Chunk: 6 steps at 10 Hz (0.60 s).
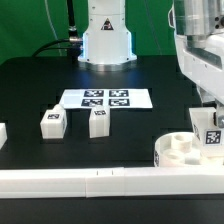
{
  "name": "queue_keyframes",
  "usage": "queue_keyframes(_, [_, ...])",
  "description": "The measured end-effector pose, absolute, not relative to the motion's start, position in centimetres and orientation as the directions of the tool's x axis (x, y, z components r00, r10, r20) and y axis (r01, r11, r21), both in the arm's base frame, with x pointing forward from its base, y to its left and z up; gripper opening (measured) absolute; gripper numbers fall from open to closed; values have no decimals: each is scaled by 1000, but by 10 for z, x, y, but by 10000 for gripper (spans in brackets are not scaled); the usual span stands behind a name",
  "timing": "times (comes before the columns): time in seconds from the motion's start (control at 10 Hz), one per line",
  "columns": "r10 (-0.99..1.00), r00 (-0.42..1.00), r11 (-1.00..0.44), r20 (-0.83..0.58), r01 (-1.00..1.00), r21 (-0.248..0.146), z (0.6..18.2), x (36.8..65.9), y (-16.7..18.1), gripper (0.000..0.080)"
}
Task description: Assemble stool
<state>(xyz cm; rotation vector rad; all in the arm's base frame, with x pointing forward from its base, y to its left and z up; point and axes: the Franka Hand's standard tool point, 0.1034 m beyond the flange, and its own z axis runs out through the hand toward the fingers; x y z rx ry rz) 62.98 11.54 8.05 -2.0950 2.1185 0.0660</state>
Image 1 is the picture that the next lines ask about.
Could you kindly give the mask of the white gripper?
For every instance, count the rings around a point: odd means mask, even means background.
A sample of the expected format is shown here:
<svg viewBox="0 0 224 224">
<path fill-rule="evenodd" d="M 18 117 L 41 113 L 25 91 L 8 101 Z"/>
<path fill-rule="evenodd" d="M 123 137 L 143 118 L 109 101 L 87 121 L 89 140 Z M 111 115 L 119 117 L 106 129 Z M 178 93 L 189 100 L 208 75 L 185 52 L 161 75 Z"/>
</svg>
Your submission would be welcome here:
<svg viewBox="0 0 224 224">
<path fill-rule="evenodd" d="M 221 104 L 216 107 L 216 123 L 224 128 L 224 34 L 211 35 L 206 47 L 189 48 L 185 36 L 175 36 L 181 72 Z"/>
</svg>

